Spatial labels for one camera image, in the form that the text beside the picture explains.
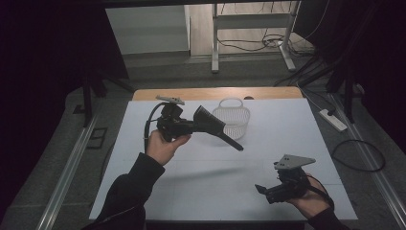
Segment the person's right hand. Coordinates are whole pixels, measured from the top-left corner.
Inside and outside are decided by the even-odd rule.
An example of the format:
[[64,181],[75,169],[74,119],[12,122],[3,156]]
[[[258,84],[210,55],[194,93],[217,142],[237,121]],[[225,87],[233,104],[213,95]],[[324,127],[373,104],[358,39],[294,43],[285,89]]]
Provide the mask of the person's right hand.
[[328,202],[313,191],[307,191],[300,198],[289,199],[287,203],[292,204],[307,219],[311,219],[329,208]]

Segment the white table cover board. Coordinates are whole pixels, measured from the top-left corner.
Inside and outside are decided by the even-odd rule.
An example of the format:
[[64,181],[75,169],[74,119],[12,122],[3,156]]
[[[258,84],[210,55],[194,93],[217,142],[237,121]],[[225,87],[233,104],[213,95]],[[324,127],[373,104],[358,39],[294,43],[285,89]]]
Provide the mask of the white table cover board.
[[318,178],[339,219],[355,219],[306,99],[248,100],[250,120],[242,150],[206,133],[195,133],[167,163],[146,204],[147,219],[164,221],[295,221],[288,203],[271,204],[258,186],[278,185],[275,162],[286,154],[309,157],[305,171]]

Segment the person's left black sleeve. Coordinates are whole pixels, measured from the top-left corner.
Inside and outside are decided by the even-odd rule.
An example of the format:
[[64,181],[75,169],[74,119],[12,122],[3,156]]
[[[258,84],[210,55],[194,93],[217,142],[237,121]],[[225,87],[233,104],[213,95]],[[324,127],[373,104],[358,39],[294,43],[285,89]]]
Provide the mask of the person's left black sleeve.
[[80,230],[144,230],[145,203],[164,172],[156,160],[140,153],[129,173],[112,183],[95,221]]

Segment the white desk frame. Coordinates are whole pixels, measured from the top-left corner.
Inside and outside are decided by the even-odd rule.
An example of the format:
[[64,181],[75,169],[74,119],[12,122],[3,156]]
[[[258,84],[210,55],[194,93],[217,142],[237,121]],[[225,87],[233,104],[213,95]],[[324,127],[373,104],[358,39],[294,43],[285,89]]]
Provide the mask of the white desk frame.
[[296,70],[294,62],[288,51],[288,42],[292,29],[296,20],[298,8],[300,4],[294,3],[293,9],[288,13],[262,13],[262,14],[235,14],[235,15],[219,15],[217,4],[213,4],[213,47],[212,47],[212,72],[219,71],[219,52],[218,52],[218,38],[217,32],[219,30],[232,30],[232,29],[281,29],[285,28],[285,34],[282,41],[279,41],[280,52],[287,66],[291,72]]

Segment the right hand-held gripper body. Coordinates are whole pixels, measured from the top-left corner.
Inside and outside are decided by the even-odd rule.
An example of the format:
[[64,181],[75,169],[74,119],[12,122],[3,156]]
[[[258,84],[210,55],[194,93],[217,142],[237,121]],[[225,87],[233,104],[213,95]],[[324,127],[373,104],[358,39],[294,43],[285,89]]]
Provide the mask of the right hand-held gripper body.
[[302,197],[310,182],[302,166],[315,163],[314,158],[285,154],[274,164],[281,185],[266,190],[266,198],[270,204],[285,202],[291,198]]

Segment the person's left hand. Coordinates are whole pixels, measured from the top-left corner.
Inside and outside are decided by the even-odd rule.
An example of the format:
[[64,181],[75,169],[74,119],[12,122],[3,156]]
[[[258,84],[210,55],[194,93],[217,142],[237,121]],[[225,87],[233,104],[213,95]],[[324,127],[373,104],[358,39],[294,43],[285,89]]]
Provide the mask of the person's left hand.
[[174,156],[176,150],[185,145],[190,139],[190,135],[183,135],[167,142],[159,130],[154,130],[148,139],[146,155],[161,166],[165,166]]

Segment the black metal stand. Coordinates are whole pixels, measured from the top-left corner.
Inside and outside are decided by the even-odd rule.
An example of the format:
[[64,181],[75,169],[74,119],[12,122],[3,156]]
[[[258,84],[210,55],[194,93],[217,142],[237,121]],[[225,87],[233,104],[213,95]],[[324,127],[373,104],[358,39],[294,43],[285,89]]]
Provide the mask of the black metal stand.
[[103,83],[108,80],[129,93],[134,93],[136,89],[120,79],[114,78],[104,72],[98,72],[96,75],[85,75],[82,78],[83,105],[84,105],[84,127],[90,125],[93,118],[93,108],[91,92],[94,92],[98,98],[103,98],[107,94],[107,89]]
[[354,123],[352,116],[352,101],[354,93],[355,76],[353,69],[347,64],[337,65],[333,74],[327,82],[327,92],[336,93],[341,86],[344,86],[344,112],[351,124]]

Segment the person's black sleeve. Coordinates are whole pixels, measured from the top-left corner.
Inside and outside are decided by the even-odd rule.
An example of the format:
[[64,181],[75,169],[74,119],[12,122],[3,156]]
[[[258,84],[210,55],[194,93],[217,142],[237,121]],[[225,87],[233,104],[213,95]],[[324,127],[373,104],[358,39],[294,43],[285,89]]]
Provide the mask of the person's black sleeve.
[[332,208],[327,208],[308,220],[314,230],[350,230],[336,216]]
[[144,230],[145,203],[164,172],[156,160],[140,153],[129,173],[112,183],[95,221],[80,230]]

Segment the aluminium rail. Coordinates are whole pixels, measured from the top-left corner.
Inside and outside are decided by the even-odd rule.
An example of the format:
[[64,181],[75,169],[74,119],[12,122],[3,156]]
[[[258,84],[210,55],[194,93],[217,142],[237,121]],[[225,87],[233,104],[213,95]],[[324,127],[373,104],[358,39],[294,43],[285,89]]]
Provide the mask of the aluminium rail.
[[69,155],[65,167],[35,230],[52,230],[98,119],[99,116],[95,115],[90,119],[87,126],[81,129],[79,138]]
[[[340,119],[348,127],[349,136],[353,139],[363,141],[364,138],[361,132],[359,131],[356,123],[352,123],[350,119],[347,117],[340,97],[333,94],[328,94],[327,96],[336,106],[337,114],[339,115]],[[378,161],[372,156],[371,147],[367,147],[364,144],[358,144],[357,148],[363,162],[368,167],[374,168],[378,166]],[[393,186],[393,184],[390,182],[390,180],[383,171],[373,172],[372,179],[378,191],[381,193],[384,200],[386,201],[400,230],[406,230],[406,205],[401,200],[400,196],[395,190],[395,187]]]

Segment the white power strip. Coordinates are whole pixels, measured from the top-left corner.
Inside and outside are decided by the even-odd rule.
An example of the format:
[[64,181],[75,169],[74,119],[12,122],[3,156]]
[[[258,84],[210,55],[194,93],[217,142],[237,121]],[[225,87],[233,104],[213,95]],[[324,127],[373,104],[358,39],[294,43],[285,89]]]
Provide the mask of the white power strip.
[[328,110],[326,109],[321,110],[319,114],[323,119],[325,119],[330,125],[332,125],[339,132],[342,132],[348,128],[337,117],[335,117],[334,115],[329,115]]

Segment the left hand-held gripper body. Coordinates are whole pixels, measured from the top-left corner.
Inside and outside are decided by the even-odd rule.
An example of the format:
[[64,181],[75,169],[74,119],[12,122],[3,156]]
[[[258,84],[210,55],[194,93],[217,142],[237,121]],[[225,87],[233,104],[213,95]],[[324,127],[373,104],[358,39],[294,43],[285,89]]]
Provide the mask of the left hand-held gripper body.
[[161,116],[157,119],[157,127],[167,142],[179,136],[192,134],[193,121],[188,121],[180,117],[183,112],[181,105],[185,104],[184,101],[180,98],[160,95],[157,95],[156,99],[161,100],[164,106],[161,111]]

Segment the white plastic basket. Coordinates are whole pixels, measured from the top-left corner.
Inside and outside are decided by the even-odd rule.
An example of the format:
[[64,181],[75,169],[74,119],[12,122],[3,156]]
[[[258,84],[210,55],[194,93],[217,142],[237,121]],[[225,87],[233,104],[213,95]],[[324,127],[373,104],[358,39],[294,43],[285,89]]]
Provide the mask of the white plastic basket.
[[244,136],[250,120],[250,110],[236,97],[222,99],[213,110],[216,118],[225,123],[224,132],[234,140]]

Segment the person's right black sleeve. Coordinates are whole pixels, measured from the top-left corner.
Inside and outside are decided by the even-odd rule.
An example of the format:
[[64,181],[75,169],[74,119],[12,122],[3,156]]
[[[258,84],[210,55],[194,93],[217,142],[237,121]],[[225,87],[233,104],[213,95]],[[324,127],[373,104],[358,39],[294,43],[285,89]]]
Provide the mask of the person's right black sleeve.
[[332,208],[327,208],[308,220],[314,230],[350,230],[336,216]]

